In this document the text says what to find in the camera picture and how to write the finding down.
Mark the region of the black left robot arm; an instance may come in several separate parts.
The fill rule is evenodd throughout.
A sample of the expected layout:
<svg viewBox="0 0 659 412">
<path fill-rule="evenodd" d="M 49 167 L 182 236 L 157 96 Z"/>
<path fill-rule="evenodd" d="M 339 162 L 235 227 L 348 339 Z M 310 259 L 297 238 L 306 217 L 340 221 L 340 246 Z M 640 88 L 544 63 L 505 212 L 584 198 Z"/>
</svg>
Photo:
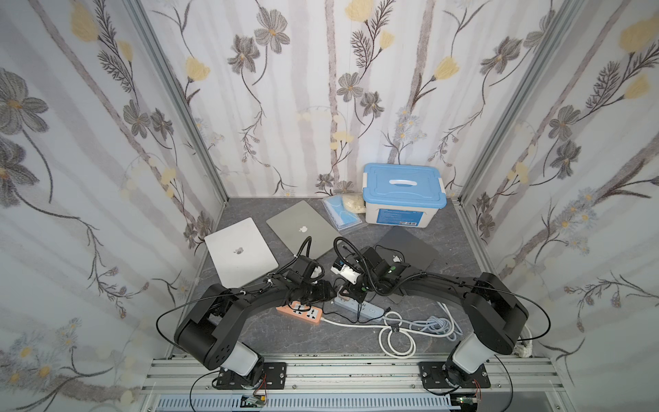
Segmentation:
<svg viewBox="0 0 659 412">
<path fill-rule="evenodd" d="M 311 258 L 312 237 L 303 241 L 297 254 L 264 278 L 254 290 L 209 287 L 174 333 L 174 342 L 210 371 L 228 370 L 241 386 L 263 383 L 264 358 L 239 342 L 247 319 L 276 307 L 298 304 L 300 311 L 333 300 L 336 291 L 324 279 L 324 268 Z"/>
</svg>

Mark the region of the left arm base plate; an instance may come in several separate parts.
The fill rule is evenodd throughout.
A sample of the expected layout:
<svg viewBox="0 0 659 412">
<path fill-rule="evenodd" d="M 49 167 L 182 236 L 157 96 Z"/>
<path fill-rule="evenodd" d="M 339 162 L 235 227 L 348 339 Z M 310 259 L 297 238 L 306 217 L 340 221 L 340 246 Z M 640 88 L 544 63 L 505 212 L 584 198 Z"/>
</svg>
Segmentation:
<svg viewBox="0 0 659 412">
<path fill-rule="evenodd" d="M 222 369 L 213 379 L 212 387 L 216 390 L 283 390 L 287 372 L 286 362 L 258 362 L 247 376 Z"/>
</svg>

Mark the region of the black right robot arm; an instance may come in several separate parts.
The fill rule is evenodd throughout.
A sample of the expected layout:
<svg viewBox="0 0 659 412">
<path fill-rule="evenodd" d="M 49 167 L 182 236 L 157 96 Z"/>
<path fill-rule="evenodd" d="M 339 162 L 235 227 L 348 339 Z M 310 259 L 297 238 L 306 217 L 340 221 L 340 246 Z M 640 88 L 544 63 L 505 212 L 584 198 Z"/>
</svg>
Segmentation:
<svg viewBox="0 0 659 412">
<path fill-rule="evenodd" d="M 336 263 L 356 274 L 347 291 L 358 302 L 372 292 L 449 301 L 463 309 L 473 332 L 456 345 L 444 363 L 444 378 L 450 386 L 461 386 L 477 377 L 479 368 L 490 358 L 512 354 L 522 336 L 529 312 L 494 274 L 454 277 L 407 263 L 389 264 L 375 248 L 359 250 L 343 237 L 334 239 L 333 248 Z"/>
</svg>

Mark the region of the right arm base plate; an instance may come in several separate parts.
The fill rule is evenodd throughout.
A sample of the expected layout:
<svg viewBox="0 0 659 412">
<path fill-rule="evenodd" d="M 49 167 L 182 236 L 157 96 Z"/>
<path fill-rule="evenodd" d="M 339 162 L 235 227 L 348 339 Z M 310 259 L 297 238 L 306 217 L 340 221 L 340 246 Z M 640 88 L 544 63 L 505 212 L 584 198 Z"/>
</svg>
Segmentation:
<svg viewBox="0 0 659 412">
<path fill-rule="evenodd" d="M 473 374 L 467 374 L 462 369 L 445 362 L 419 362 L 420 379 L 425 389 L 489 389 L 491 382 L 485 365 L 482 364 Z"/>
</svg>

